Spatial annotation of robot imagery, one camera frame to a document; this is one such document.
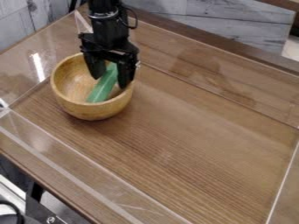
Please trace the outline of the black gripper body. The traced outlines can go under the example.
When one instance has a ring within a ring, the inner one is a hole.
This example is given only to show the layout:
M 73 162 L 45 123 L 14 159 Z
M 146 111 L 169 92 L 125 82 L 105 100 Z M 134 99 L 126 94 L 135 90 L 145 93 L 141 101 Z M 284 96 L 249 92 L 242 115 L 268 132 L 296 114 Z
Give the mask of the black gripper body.
M 115 63 L 137 63 L 139 49 L 130 41 L 130 30 L 137 28 L 129 24 L 126 12 L 89 14 L 93 32 L 79 35 L 81 50 L 89 63 L 110 60 Z

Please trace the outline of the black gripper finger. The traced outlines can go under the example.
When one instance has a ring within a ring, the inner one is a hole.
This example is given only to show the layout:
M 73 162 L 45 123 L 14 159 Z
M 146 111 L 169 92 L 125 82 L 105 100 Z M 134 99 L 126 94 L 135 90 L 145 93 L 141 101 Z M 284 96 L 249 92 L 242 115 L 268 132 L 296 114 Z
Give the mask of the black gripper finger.
M 131 81 L 135 79 L 137 74 L 137 59 L 122 60 L 117 63 L 118 69 L 118 85 L 126 88 Z
M 85 52 L 85 60 L 89 66 L 89 71 L 95 80 L 98 80 L 107 71 L 106 61 L 94 53 Z

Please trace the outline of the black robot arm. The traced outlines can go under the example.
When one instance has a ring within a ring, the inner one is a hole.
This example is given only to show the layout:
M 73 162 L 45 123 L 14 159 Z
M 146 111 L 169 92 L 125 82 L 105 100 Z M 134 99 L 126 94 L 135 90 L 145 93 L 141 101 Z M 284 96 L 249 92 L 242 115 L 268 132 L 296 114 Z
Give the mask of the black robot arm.
M 135 78 L 139 48 L 130 41 L 130 8 L 122 0 L 89 0 L 93 32 L 82 32 L 81 51 L 94 79 L 109 70 L 107 61 L 117 64 L 118 85 L 126 88 Z

